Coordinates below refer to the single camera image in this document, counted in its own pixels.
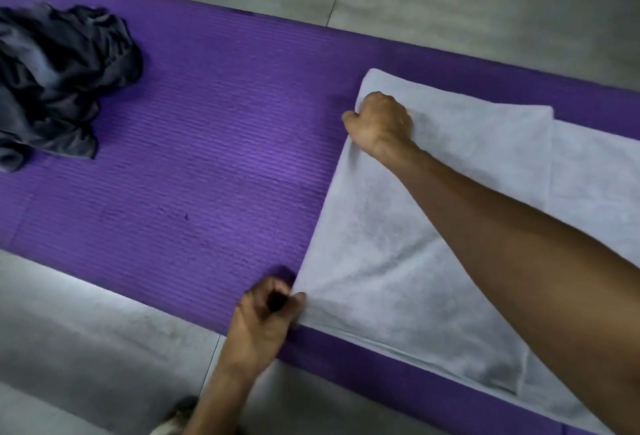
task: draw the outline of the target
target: yoga mat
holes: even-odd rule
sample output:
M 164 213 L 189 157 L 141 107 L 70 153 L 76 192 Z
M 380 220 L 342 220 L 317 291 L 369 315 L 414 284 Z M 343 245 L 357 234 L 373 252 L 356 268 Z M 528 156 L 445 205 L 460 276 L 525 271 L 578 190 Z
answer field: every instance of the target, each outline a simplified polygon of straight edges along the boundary
M 0 247 L 221 333 L 254 281 L 300 267 L 370 68 L 640 139 L 633 92 L 190 1 L 44 1 L 127 19 L 145 75 L 102 100 L 94 161 L 0 176 Z M 311 329 L 282 358 L 453 435 L 573 433 Z

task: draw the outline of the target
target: crumpled dark gray shirt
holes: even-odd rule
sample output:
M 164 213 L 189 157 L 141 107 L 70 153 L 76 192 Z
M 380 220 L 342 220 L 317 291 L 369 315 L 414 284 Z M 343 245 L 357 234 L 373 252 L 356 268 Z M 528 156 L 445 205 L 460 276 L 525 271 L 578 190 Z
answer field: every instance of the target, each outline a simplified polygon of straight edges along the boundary
M 0 8 L 0 170 L 20 168 L 29 148 L 93 157 L 98 96 L 141 75 L 138 46 L 106 9 Z

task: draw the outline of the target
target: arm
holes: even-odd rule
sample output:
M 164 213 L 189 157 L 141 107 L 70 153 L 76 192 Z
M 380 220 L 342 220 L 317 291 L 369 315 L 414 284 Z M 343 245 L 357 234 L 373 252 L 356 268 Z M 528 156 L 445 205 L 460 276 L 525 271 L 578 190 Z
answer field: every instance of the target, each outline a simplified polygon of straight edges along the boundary
M 282 280 L 266 277 L 237 303 L 218 364 L 183 435 L 236 433 L 253 383 L 276 358 L 304 307 L 305 294 L 296 294 L 277 312 L 269 310 L 271 294 L 287 296 L 290 291 Z
M 640 433 L 640 270 L 420 150 L 410 140 L 411 118 L 392 97 L 373 93 L 359 115 L 343 120 L 549 369 L 613 431 Z

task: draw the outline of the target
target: floor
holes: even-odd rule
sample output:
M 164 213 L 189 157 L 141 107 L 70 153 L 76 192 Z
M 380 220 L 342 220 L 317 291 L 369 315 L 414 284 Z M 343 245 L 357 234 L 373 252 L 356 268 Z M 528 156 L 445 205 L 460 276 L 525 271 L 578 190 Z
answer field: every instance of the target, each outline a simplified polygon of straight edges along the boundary
M 640 91 L 640 0 L 197 0 Z M 5 435 L 144 435 L 199 392 L 224 338 L 0 252 Z M 435 434 L 276 364 L 243 415 L 249 433 Z

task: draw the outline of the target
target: left hand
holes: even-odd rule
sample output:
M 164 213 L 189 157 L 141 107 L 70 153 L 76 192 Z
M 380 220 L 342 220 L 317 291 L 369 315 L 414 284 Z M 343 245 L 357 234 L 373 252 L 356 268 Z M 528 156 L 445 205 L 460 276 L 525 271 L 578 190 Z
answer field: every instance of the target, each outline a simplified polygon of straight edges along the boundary
M 274 292 L 288 296 L 291 287 L 277 277 L 265 277 L 244 293 L 236 304 L 216 370 L 228 371 L 252 383 L 276 359 L 307 296 L 292 295 L 280 310 L 271 312 L 267 300 Z

